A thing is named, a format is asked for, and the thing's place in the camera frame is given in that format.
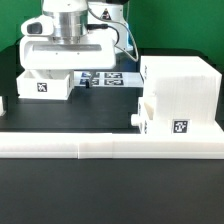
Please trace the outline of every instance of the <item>black cable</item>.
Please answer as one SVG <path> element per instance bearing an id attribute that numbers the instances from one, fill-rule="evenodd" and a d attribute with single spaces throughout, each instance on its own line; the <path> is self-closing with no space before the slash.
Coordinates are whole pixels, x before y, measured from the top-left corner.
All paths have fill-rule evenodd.
<path id="1" fill-rule="evenodd" d="M 114 28 L 113 26 L 109 26 L 108 25 L 108 27 L 111 28 L 111 29 L 113 29 L 114 31 L 116 31 L 116 33 L 117 33 L 117 42 L 115 43 L 115 45 L 117 45 L 118 42 L 119 42 L 119 40 L 120 40 L 120 34 L 119 34 L 118 30 L 116 28 Z"/>
<path id="2" fill-rule="evenodd" d="M 20 40 L 21 40 L 22 38 L 23 38 L 23 37 L 18 38 L 18 39 L 14 42 L 13 45 L 14 45 L 14 46 L 17 45 L 17 44 L 20 42 Z"/>
<path id="3" fill-rule="evenodd" d="M 116 33 L 117 33 L 117 41 L 116 41 L 115 45 L 117 45 L 117 43 L 120 40 L 120 34 L 119 34 L 119 32 L 118 32 L 118 30 L 116 28 L 114 28 L 113 26 L 109 26 L 108 24 L 104 24 L 104 23 L 103 24 L 88 24 L 87 25 L 87 30 L 107 29 L 107 28 L 111 28 L 114 31 L 116 31 Z"/>

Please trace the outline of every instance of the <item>white base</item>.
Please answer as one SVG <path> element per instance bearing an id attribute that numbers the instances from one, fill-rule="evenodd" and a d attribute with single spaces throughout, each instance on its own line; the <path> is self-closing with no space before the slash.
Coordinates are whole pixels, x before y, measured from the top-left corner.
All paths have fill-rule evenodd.
<path id="1" fill-rule="evenodd" d="M 0 158 L 224 159 L 224 134 L 0 133 Z"/>
<path id="2" fill-rule="evenodd" d="M 19 98 L 67 100 L 73 87 L 73 71 L 26 70 L 17 78 Z"/>

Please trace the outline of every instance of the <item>sticker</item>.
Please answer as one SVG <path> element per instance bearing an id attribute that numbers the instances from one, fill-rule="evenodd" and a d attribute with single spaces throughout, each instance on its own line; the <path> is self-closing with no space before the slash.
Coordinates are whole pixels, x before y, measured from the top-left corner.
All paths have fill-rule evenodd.
<path id="1" fill-rule="evenodd" d="M 148 123 L 145 121 L 145 134 L 148 132 Z"/>
<path id="2" fill-rule="evenodd" d="M 80 82 L 79 82 L 79 85 L 86 85 L 87 81 L 89 81 L 89 79 L 81 79 Z M 99 79 L 93 79 L 91 84 L 93 86 L 98 86 L 99 83 L 100 83 Z"/>
<path id="3" fill-rule="evenodd" d="M 122 73 L 109 73 L 109 72 L 105 72 L 104 73 L 104 78 L 105 79 L 122 79 L 123 76 L 122 76 Z"/>
<path id="4" fill-rule="evenodd" d="M 148 74 L 148 68 L 147 66 L 145 66 L 145 76 L 144 76 L 145 80 L 147 79 L 147 74 Z"/>
<path id="5" fill-rule="evenodd" d="M 189 120 L 173 120 L 173 133 L 187 133 Z"/>
<path id="6" fill-rule="evenodd" d="M 82 72 L 82 75 L 81 75 L 82 78 L 89 78 L 90 76 L 91 74 L 86 72 Z M 96 74 L 94 74 L 94 78 L 100 78 L 100 73 L 97 72 Z"/>
<path id="7" fill-rule="evenodd" d="M 124 82 L 123 80 L 119 80 L 119 79 L 107 79 L 107 80 L 104 80 L 104 85 L 105 86 L 123 86 Z"/>
<path id="8" fill-rule="evenodd" d="M 47 83 L 37 83 L 37 91 L 38 92 L 47 92 Z"/>
<path id="9" fill-rule="evenodd" d="M 108 12 L 108 9 L 106 8 L 103 12 L 103 14 L 100 17 L 101 19 L 105 19 L 105 20 L 111 20 L 110 14 Z"/>

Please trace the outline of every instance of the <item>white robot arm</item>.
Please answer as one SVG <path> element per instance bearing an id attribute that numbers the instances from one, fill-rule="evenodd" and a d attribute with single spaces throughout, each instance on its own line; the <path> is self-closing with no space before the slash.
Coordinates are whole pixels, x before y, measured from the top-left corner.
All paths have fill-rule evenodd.
<path id="1" fill-rule="evenodd" d="M 114 41 L 104 31 L 87 31 L 86 0 L 44 0 L 42 11 L 22 25 L 20 61 L 25 72 L 17 78 L 18 93 L 21 98 L 67 99 L 74 70 L 115 66 Z"/>

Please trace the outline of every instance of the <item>small white tab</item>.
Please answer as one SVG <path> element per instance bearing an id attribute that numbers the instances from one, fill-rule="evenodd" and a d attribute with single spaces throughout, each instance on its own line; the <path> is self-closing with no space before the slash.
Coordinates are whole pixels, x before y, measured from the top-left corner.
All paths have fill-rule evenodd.
<path id="1" fill-rule="evenodd" d="M 5 113 L 4 108 L 3 108 L 3 99 L 2 96 L 0 96 L 0 116 L 3 116 Z"/>

